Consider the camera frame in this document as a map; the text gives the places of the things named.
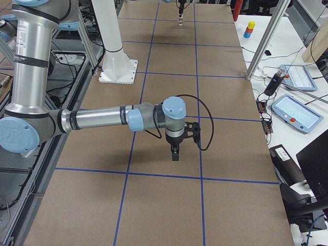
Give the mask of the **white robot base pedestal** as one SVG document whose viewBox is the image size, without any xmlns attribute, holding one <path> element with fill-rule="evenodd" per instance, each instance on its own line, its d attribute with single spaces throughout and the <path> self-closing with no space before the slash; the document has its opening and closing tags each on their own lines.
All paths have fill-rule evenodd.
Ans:
<svg viewBox="0 0 328 246">
<path fill-rule="evenodd" d="M 94 13 L 105 49 L 101 83 L 133 84 L 138 61 L 124 52 L 114 1 L 92 1 Z"/>
</svg>

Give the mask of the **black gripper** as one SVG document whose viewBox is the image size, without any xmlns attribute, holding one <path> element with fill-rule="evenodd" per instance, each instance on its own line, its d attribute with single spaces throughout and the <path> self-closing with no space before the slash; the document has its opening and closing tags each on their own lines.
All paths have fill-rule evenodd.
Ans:
<svg viewBox="0 0 328 246">
<path fill-rule="evenodd" d="M 167 133 L 165 134 L 166 141 L 171 145 L 172 161 L 179 161 L 179 145 L 183 142 L 184 138 L 171 137 Z"/>
</svg>

